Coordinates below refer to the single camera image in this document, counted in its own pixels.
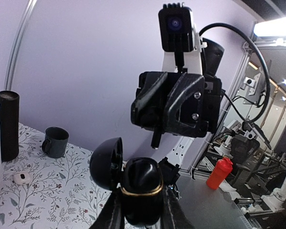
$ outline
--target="mug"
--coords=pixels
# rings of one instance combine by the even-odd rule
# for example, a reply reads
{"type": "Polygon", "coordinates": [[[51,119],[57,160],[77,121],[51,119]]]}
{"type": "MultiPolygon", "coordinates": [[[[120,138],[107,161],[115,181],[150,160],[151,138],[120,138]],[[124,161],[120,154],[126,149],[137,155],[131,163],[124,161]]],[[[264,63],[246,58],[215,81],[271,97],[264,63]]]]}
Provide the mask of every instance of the mug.
{"type": "Polygon", "coordinates": [[[69,134],[62,128],[49,127],[46,129],[44,142],[42,143],[42,151],[52,158],[60,158],[64,156],[69,134]]]}

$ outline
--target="white wall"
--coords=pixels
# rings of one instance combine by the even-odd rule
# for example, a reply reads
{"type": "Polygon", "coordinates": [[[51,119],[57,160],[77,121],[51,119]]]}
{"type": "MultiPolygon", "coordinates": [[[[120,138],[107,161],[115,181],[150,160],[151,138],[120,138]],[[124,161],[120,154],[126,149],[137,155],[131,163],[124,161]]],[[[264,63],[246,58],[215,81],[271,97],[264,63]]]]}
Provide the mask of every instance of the white wall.
{"type": "MultiPolygon", "coordinates": [[[[20,94],[20,120],[36,129],[66,128],[70,141],[88,149],[121,136],[125,159],[152,156],[152,133],[130,122],[139,74],[160,71],[163,51],[158,24],[162,0],[38,1],[24,35],[13,90],[20,94]]],[[[188,1],[198,30],[230,23],[250,35],[255,18],[232,0],[188,1]]],[[[244,41],[224,28],[206,32],[225,54],[217,76],[229,90],[244,41]]],[[[161,158],[178,137],[165,135],[161,158]]],[[[188,167],[204,143],[196,139],[188,167]]]]}
{"type": "Polygon", "coordinates": [[[27,2],[0,0],[0,91],[4,89],[11,47],[27,2]]]}

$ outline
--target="bottle lid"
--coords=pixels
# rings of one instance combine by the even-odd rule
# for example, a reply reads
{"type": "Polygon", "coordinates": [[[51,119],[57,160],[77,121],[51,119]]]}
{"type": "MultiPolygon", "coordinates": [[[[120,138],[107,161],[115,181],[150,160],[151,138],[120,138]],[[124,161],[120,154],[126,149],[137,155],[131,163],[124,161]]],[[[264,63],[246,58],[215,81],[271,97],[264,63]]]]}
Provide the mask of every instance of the bottle lid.
{"type": "Polygon", "coordinates": [[[232,165],[233,165],[233,163],[232,163],[232,161],[229,159],[229,158],[227,158],[227,157],[223,157],[223,159],[221,159],[221,160],[218,160],[218,167],[221,169],[221,170],[223,170],[223,171],[225,171],[225,172],[231,172],[232,171],[232,165]]]}

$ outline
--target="bolt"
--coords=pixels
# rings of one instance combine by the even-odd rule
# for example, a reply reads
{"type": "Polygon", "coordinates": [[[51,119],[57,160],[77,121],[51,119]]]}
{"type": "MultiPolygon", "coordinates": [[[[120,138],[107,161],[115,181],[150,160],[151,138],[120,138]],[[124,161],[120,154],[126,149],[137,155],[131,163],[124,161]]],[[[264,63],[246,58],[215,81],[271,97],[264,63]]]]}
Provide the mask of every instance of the bolt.
{"type": "Polygon", "coordinates": [[[198,118],[199,118],[199,114],[196,114],[196,113],[192,114],[192,119],[197,120],[198,118]]]}
{"type": "Polygon", "coordinates": [[[194,98],[195,98],[195,99],[199,99],[200,96],[201,96],[201,93],[200,93],[200,92],[195,92],[195,94],[194,94],[194,98]]]}

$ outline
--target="floral tablecloth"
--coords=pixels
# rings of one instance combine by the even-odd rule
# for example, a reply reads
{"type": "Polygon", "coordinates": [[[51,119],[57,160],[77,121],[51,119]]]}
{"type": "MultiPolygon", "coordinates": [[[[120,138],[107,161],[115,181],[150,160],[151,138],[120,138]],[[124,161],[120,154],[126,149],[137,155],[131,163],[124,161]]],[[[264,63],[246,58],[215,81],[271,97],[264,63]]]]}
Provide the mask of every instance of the floral tablecloth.
{"type": "Polygon", "coordinates": [[[20,124],[19,156],[3,163],[0,229],[88,229],[110,194],[91,180],[92,151],[68,144],[65,156],[53,159],[42,152],[43,140],[43,133],[20,124]],[[29,172],[32,182],[16,185],[17,171],[29,172]]]}

